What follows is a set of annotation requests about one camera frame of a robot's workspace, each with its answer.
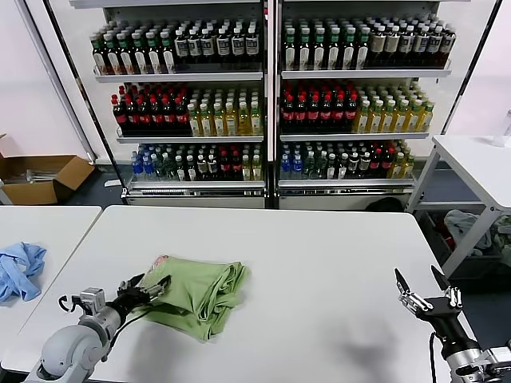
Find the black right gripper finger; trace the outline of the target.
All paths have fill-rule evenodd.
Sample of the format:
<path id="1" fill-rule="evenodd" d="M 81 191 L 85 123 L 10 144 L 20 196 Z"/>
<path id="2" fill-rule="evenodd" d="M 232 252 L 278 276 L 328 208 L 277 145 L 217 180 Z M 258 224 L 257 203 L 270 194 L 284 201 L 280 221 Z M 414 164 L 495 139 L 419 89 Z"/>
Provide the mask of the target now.
<path id="1" fill-rule="evenodd" d="M 462 308 L 461 291 L 452 286 L 447 277 L 435 266 L 431 266 L 431 271 L 434 279 L 445 297 L 448 298 L 449 305 L 453 308 Z"/>
<path id="2" fill-rule="evenodd" d="M 399 301 L 405 308 L 409 311 L 431 311 L 434 308 L 431 303 L 428 303 L 424 298 L 420 297 L 410 289 L 398 268 L 394 269 L 394 274 L 397 288 L 400 293 Z"/>

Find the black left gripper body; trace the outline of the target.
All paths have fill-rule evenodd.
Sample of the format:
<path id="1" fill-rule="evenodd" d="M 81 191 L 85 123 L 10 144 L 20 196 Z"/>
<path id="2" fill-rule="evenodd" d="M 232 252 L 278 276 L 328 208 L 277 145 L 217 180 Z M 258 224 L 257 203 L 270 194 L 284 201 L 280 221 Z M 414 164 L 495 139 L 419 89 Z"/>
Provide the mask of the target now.
<path id="1" fill-rule="evenodd" d="M 121 318 L 126 318 L 138 306 L 144 306 L 152 300 L 150 293 L 140 287 L 119 290 L 118 296 L 107 306 L 115 310 Z"/>

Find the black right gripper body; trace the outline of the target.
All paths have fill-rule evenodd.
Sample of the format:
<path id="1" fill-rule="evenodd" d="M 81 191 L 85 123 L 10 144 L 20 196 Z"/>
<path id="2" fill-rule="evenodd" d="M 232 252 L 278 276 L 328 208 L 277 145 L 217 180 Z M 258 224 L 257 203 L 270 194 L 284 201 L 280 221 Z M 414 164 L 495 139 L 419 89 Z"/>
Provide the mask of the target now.
<path id="1" fill-rule="evenodd" d="M 442 344 L 442 351 L 464 351 L 476 349 L 477 342 L 470 339 L 458 316 L 461 309 L 452 307 L 447 297 L 427 298 L 433 308 L 417 309 L 415 317 L 428 322 Z"/>

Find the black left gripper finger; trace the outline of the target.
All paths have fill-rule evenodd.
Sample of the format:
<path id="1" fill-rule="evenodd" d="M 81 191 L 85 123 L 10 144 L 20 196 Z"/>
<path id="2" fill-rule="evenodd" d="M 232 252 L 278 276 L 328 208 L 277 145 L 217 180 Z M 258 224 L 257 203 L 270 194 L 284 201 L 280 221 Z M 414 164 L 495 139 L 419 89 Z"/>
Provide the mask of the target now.
<path id="1" fill-rule="evenodd" d="M 135 275 L 126 281 L 121 281 L 117 290 L 125 291 L 125 290 L 129 290 L 131 288 L 137 287 L 144 276 L 145 276 L 145 274 L 142 273 L 142 274 Z"/>
<path id="2" fill-rule="evenodd" d="M 156 284 L 147 287 L 141 287 L 141 291 L 149 298 L 157 298 L 165 292 L 166 288 L 171 282 L 171 279 L 172 278 L 170 275 L 166 275 Z"/>

